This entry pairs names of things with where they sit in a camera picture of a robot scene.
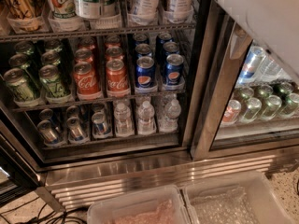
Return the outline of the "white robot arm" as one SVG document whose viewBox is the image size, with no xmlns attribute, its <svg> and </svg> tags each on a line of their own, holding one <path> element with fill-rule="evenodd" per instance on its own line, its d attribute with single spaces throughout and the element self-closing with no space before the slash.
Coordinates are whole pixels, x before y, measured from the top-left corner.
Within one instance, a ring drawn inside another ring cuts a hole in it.
<svg viewBox="0 0 299 224">
<path fill-rule="evenodd" d="M 215 0 L 294 79 L 299 77 L 299 0 Z"/>
</svg>

